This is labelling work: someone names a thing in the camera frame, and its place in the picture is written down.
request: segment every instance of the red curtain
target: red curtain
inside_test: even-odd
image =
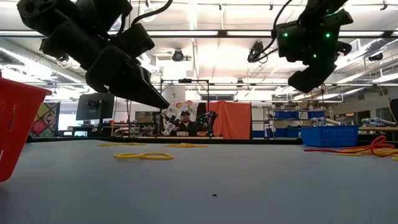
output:
[[[250,103],[218,101],[210,103],[210,110],[218,113],[213,125],[215,136],[222,134],[224,139],[250,139]]]

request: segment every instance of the red rope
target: red rope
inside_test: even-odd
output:
[[[381,158],[391,156],[393,154],[398,154],[398,152],[392,152],[388,155],[377,155],[376,152],[374,152],[375,149],[386,149],[386,148],[387,149],[395,149],[395,145],[384,143],[386,140],[387,140],[387,138],[385,136],[379,136],[379,137],[375,138],[370,145],[343,148],[343,149],[358,149],[357,151],[350,151],[350,152],[337,151],[337,150],[332,150],[332,149],[304,149],[304,151],[305,152],[332,152],[332,153],[352,154],[352,153],[359,153],[359,152],[370,150],[373,155],[375,155],[377,157],[381,157]]]

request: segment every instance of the gray tabletop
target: gray tabletop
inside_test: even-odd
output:
[[[0,184],[0,223],[397,223],[391,158],[303,146],[100,143],[26,144]],[[113,158],[154,151],[175,159]]]

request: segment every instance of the person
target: person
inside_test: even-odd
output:
[[[194,121],[190,121],[191,113],[189,111],[182,111],[180,113],[180,125],[173,128],[170,136],[176,136],[177,131],[186,131],[189,136],[197,136],[198,129],[203,125],[198,125]]]

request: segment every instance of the red basket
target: red basket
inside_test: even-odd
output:
[[[14,171],[47,94],[51,91],[0,78],[0,182]]]

